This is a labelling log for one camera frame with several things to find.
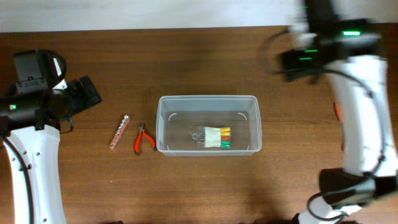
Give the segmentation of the orange scraper wooden handle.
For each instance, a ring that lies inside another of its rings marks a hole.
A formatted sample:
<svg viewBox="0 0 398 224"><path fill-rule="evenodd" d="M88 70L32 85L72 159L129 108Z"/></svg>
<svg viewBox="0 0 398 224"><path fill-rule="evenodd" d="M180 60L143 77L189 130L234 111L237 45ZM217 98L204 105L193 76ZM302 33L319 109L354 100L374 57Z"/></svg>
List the orange scraper wooden handle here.
<svg viewBox="0 0 398 224"><path fill-rule="evenodd" d="M334 109L337 120L340 123L343 123L344 122L344 113L343 113L342 106L338 102L334 102L333 109Z"/></svg>

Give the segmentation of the clear pack coloured plugs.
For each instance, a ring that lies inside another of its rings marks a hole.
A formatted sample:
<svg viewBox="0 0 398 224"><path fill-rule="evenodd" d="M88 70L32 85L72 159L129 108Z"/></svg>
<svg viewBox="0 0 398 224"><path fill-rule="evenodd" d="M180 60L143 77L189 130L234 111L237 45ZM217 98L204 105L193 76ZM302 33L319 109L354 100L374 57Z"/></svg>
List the clear pack coloured plugs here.
<svg viewBox="0 0 398 224"><path fill-rule="evenodd" d="M214 128L208 126L200 126L194 132L190 133L194 142L198 147L204 148L231 148L231 128Z"/></svg>

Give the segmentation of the orange socket rail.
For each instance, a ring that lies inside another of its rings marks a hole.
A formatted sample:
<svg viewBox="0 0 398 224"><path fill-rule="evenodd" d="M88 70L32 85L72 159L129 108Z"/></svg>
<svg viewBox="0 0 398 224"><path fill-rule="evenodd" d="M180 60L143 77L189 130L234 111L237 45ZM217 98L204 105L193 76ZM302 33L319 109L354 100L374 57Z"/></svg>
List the orange socket rail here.
<svg viewBox="0 0 398 224"><path fill-rule="evenodd" d="M109 144L109 148L110 149L115 149L117 147L117 145L119 144L123 133L125 132L128 124L130 122L130 116L129 115L124 115L114 137L112 138L110 144Z"/></svg>

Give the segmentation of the clear plastic container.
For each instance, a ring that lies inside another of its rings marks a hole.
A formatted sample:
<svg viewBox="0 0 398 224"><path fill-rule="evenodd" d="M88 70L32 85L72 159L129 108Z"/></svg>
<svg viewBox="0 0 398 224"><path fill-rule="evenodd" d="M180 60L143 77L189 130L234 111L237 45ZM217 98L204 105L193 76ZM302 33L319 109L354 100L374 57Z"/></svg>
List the clear plastic container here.
<svg viewBox="0 0 398 224"><path fill-rule="evenodd" d="M198 147L200 126L231 128L231 148ZM159 100L156 146L165 156L251 156L262 148L259 103L252 95L177 95Z"/></svg>

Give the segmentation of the orange handled pliers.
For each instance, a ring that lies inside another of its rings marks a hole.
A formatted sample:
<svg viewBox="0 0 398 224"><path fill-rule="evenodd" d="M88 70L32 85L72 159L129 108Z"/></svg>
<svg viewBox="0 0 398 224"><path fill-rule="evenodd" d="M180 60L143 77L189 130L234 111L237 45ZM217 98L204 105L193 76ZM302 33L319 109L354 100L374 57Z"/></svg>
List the orange handled pliers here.
<svg viewBox="0 0 398 224"><path fill-rule="evenodd" d="M141 141L143 138L146 138L151 143L151 146L154 151L157 150L156 141L155 141L154 136L151 135L150 133L148 133L148 131L146 129L146 125L144 123L140 123L138 136L134 143L134 153L137 156L140 155L140 146L141 146Z"/></svg>

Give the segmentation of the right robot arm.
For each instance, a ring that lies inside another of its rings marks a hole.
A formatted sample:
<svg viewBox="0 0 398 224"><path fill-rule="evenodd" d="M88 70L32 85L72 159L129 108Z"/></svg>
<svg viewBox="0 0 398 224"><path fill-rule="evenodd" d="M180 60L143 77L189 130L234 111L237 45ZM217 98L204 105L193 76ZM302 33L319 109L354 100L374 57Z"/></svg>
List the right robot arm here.
<svg viewBox="0 0 398 224"><path fill-rule="evenodd" d="M323 169L319 193L294 223L341 223L375 200L397 193L397 152L387 98L381 35L367 19L342 19L331 1L304 0L290 33L296 48L281 56L288 81L327 77L343 129L344 165Z"/></svg>

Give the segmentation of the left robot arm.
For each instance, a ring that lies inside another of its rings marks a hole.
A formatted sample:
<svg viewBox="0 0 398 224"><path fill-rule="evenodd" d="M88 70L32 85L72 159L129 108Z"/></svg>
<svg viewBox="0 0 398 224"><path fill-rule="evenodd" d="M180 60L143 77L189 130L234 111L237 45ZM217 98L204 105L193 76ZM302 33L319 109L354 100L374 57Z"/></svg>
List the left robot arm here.
<svg viewBox="0 0 398 224"><path fill-rule="evenodd" d="M52 50L14 55L18 81L1 97L1 141L12 175L16 223L65 223L58 150L61 123L99 103L90 77L65 81L65 59Z"/></svg>

